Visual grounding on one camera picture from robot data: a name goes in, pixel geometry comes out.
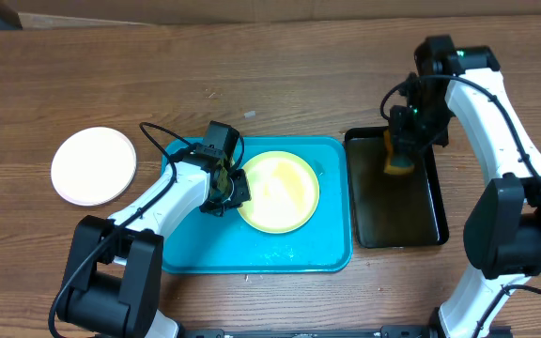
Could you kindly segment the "white plate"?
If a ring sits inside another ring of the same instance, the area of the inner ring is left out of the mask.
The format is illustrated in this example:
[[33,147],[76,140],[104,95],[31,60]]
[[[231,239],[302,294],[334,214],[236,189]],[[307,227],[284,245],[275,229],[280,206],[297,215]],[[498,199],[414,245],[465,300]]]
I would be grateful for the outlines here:
[[66,201],[94,207],[122,194],[136,167],[136,151],[128,137],[111,128],[93,127],[76,132],[57,149],[51,181]]

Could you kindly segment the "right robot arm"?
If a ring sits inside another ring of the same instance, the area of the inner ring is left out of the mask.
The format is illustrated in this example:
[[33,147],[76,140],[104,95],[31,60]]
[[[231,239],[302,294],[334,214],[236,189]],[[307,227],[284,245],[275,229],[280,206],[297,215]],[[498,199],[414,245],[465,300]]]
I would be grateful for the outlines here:
[[435,313],[440,337],[487,337],[498,312],[541,273],[541,153],[524,130],[487,46],[457,48],[428,38],[416,71],[394,92],[403,106],[382,106],[389,175],[413,170],[412,155],[448,143],[459,120],[484,176],[485,190],[464,227],[469,261],[453,295]]

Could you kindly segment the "yellow plate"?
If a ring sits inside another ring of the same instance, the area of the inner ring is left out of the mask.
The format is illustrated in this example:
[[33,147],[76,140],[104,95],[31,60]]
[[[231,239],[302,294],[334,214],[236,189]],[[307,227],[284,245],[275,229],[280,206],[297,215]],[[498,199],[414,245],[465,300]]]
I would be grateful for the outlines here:
[[268,151],[243,165],[251,199],[238,208],[254,229],[284,234],[307,223],[315,213],[320,188],[312,167],[286,151]]

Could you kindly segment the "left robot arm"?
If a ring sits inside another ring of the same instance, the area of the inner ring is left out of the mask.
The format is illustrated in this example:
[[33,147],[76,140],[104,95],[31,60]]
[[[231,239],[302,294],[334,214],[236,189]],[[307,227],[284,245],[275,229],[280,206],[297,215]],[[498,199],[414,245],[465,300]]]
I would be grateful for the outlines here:
[[77,224],[48,329],[61,320],[107,337],[178,337],[159,309],[165,240],[198,208],[214,216],[249,200],[232,145],[195,143],[169,156],[163,175],[108,219]]

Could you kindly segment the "green orange sponge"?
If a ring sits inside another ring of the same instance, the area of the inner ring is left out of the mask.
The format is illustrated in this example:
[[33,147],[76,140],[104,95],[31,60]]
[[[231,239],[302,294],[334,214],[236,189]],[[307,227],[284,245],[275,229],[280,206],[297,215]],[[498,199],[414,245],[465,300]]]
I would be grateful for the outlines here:
[[403,176],[414,171],[415,164],[406,155],[396,153],[391,141],[391,134],[388,130],[383,132],[383,141],[386,149],[384,173],[392,176]]

